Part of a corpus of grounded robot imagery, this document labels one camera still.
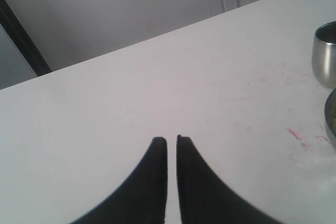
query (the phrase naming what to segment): red mark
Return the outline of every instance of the red mark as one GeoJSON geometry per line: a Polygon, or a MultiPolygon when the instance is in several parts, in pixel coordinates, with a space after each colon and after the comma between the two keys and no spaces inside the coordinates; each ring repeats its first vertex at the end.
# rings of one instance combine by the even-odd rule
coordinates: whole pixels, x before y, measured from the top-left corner
{"type": "Polygon", "coordinates": [[[327,139],[325,136],[317,136],[316,138],[322,138],[322,139],[326,140],[329,144],[331,144],[329,139],[327,139]]]}
{"type": "Polygon", "coordinates": [[[299,136],[298,133],[296,133],[295,131],[293,131],[290,128],[286,128],[287,131],[289,131],[297,140],[302,140],[302,138],[299,136]]]}
{"type": "Polygon", "coordinates": [[[305,149],[308,148],[307,145],[306,145],[305,143],[301,143],[301,145],[302,145],[302,147],[305,148],[305,149]]]}

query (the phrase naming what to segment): metal cup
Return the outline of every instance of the metal cup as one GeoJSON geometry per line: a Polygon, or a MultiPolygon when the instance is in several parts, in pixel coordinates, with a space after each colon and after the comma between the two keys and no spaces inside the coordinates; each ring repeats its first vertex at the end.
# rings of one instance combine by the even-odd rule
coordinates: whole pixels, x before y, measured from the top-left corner
{"type": "Polygon", "coordinates": [[[336,21],[316,30],[311,65],[316,79],[323,86],[336,88],[336,21]]]}

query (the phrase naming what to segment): white tabletop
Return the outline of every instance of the white tabletop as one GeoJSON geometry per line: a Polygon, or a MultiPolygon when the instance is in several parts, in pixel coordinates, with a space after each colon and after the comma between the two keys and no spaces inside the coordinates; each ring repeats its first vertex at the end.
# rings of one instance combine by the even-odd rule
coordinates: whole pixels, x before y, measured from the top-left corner
{"type": "Polygon", "coordinates": [[[330,90],[313,33],[335,0],[262,0],[0,91],[0,223],[68,223],[168,142],[166,223],[179,223],[176,136],[285,223],[334,223],[330,90]]]}

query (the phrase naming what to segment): metal bowl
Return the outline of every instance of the metal bowl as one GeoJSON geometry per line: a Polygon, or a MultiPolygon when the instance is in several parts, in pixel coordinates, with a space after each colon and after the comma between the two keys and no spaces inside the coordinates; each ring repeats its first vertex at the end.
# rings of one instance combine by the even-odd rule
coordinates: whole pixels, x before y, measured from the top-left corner
{"type": "Polygon", "coordinates": [[[316,30],[311,65],[322,85],[336,88],[336,22],[327,23],[316,30]]]}
{"type": "Polygon", "coordinates": [[[327,136],[336,151],[336,89],[328,96],[324,106],[325,130],[327,136]]]}

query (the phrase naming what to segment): red stain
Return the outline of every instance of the red stain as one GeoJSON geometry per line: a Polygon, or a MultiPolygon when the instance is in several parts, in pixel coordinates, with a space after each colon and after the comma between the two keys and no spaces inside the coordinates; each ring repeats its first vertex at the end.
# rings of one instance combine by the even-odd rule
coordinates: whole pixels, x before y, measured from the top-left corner
{"type": "Polygon", "coordinates": [[[299,136],[298,133],[296,133],[295,131],[293,131],[292,129],[290,128],[286,128],[287,131],[289,131],[297,140],[302,140],[302,138],[299,136]]]}
{"type": "Polygon", "coordinates": [[[326,140],[329,144],[331,144],[329,139],[327,139],[325,136],[316,136],[316,138],[322,138],[322,139],[326,140]]]}
{"type": "Polygon", "coordinates": [[[307,145],[306,145],[305,143],[301,143],[301,145],[302,145],[302,147],[305,148],[305,149],[308,148],[307,145]]]}

